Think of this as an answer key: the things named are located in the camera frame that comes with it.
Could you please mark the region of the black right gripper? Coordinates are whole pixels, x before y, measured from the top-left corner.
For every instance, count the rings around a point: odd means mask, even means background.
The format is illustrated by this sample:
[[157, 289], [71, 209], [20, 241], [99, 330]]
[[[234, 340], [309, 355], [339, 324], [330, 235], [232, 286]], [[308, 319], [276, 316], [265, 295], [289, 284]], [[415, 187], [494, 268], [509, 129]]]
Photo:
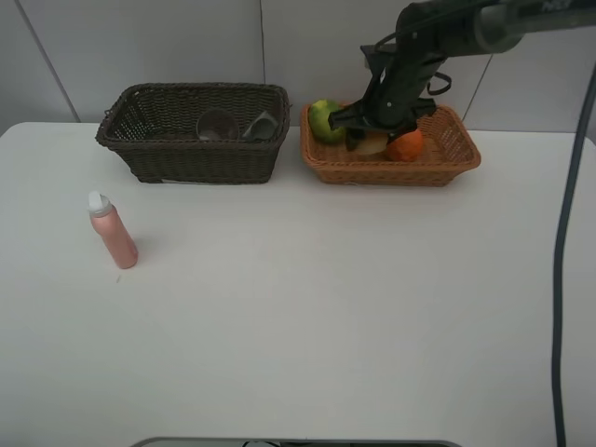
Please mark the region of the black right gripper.
[[442, 56], [426, 54], [407, 56], [394, 53], [393, 60], [377, 75], [372, 75], [362, 98], [329, 116], [332, 129], [345, 128], [345, 148], [356, 151], [366, 140], [366, 131], [384, 132], [387, 141], [417, 130], [417, 121], [433, 115], [433, 98], [444, 88], [431, 90], [433, 77], [444, 79], [439, 71]]

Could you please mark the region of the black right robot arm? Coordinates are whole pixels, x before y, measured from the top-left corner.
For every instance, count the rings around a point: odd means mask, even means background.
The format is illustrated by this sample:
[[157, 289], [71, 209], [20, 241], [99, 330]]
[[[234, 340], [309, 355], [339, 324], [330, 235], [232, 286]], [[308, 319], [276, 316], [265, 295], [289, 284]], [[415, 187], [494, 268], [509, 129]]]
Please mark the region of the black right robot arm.
[[432, 78], [450, 58], [500, 54], [526, 34], [592, 26], [592, 1], [424, 1], [411, 3], [392, 34], [362, 47], [372, 78], [362, 98], [329, 115], [332, 129], [344, 128], [354, 140], [368, 131], [389, 140], [416, 130], [433, 115]]

